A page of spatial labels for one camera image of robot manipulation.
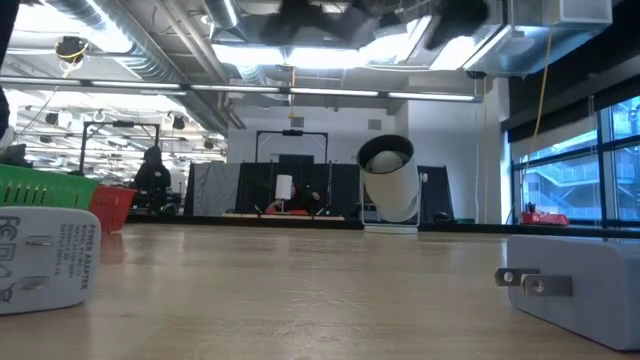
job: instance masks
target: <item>red basket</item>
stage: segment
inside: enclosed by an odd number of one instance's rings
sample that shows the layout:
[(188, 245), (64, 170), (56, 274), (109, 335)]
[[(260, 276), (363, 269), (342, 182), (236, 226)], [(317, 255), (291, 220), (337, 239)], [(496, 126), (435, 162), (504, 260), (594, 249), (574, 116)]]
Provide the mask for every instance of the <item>red basket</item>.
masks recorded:
[(111, 233), (124, 226), (131, 199), (136, 190), (98, 185), (93, 193), (89, 211), (100, 220), (102, 232)]

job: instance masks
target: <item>ceiling light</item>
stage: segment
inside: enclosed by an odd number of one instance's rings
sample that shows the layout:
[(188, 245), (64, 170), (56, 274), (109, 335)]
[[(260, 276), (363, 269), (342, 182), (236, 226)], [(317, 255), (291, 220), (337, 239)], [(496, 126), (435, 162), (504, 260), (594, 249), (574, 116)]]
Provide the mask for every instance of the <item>ceiling light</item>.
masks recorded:
[(346, 95), (346, 96), (364, 96), (376, 97), (377, 91), (365, 90), (342, 90), (342, 89), (311, 89), (311, 88), (291, 88), (292, 94), (309, 94), (309, 95)]
[(159, 90), (178, 90), (179, 84), (163, 84), (153, 82), (142, 81), (103, 81), (96, 80), (92, 82), (93, 86), (97, 87), (112, 87), (112, 88), (131, 88), (131, 89), (159, 89)]
[(279, 93), (280, 88), (271, 86), (244, 86), (244, 85), (191, 85), (193, 90), (213, 90), (242, 93)]
[(469, 60), (475, 50), (475, 40), (468, 36), (457, 37), (447, 43), (430, 70), (458, 70)]
[(276, 47), (213, 45), (213, 51), (221, 62), (236, 66), (284, 64), (284, 56)]
[(406, 47), (409, 34), (395, 34), (378, 38), (360, 48), (360, 55), (370, 61), (395, 59), (396, 53)]
[(491, 39), (482, 48), (480, 48), (480, 51), (475, 53), (475, 55), (473, 55), (471, 59), (469, 59), (469, 61), (467, 61), (463, 65), (463, 68), (467, 70), (471, 68), (473, 65), (475, 65), (480, 59), (482, 59), (482, 57), (484, 57), (489, 52), (489, 50), (491, 50), (494, 46), (496, 46), (498, 42), (500, 42), (500, 40), (502, 40), (510, 32), (511, 32), (511, 25), (505, 26), (504, 29), (500, 30), (500, 32), (493, 37), (493, 39)]
[(357, 50), (295, 48), (287, 64), (303, 69), (352, 69), (367, 64)]
[(474, 101), (476, 100), (476, 97), (471, 95), (401, 93), (401, 92), (390, 92), (389, 97), (392, 99), (407, 99), (407, 100), (439, 100), (439, 101)]
[(418, 41), (420, 41), (422, 35), (424, 35), (424, 32), (427, 30), (427, 26), (430, 22), (431, 16), (425, 16), (407, 24), (407, 33), (409, 33), (409, 37), (407, 41), (396, 50), (396, 57), (394, 61), (396, 64), (406, 62), (409, 59), (409, 56), (411, 56), (413, 50), (418, 46)]

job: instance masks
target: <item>green basket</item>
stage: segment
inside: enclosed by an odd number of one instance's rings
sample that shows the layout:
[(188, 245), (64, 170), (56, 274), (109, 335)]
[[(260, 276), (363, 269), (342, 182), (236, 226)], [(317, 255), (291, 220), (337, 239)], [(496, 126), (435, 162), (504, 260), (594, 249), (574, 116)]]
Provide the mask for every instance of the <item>green basket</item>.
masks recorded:
[(89, 209), (97, 180), (0, 165), (0, 206)]

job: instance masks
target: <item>white wall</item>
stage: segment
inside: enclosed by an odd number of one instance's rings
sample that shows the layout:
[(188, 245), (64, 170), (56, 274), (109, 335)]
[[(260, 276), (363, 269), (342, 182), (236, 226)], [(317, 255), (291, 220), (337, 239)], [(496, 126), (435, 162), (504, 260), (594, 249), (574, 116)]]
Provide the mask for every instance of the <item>white wall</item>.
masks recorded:
[[(377, 135), (347, 135), (329, 133), (328, 160), (339, 164), (355, 164), (355, 156), (360, 147)], [(262, 134), (258, 162), (278, 162), (282, 154), (313, 155), (316, 163), (324, 163), (324, 137), (305, 135), (302, 137)], [(228, 138), (228, 163), (254, 162), (256, 148), (255, 130), (232, 130)]]
[[(510, 190), (505, 189), (510, 179), (504, 176), (510, 175), (510, 169), (501, 166), (504, 142), (500, 133), (500, 122), (509, 113), (508, 97), (508, 83), (498, 79), (485, 97), (486, 104), (409, 102), (408, 133), (418, 164), (447, 167), (457, 218), (499, 224), (506, 217), (505, 208), (508, 213)], [(403, 129), (403, 124), (396, 128)]]
[(476, 218), (476, 138), (470, 132), (411, 131), (410, 134), (418, 165), (447, 167), (456, 218)]
[[(394, 118), (381, 109), (295, 108), (296, 116), (305, 118), (304, 131), (329, 134), (328, 160), (340, 164), (355, 164), (355, 156), (368, 140), (393, 132)], [(239, 108), (236, 110), (248, 130), (230, 130), (227, 162), (238, 163), (255, 160), (256, 131), (290, 129), (290, 109), (286, 107), (261, 110)], [(381, 131), (368, 130), (369, 119), (382, 120)], [(278, 161), (278, 155), (313, 155), (316, 163), (324, 163), (324, 137), (302, 137), (262, 134), (259, 140), (258, 162)]]

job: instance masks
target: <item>table surface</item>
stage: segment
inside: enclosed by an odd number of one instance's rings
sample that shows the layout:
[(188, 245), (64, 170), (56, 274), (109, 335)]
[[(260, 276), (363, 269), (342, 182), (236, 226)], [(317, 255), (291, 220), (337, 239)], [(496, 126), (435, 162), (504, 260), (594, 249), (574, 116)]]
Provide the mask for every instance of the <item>table surface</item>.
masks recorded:
[(92, 299), (0, 317), (0, 354), (48, 360), (636, 357), (514, 310), (493, 283), (505, 261), (500, 236), (128, 225), (101, 248)]

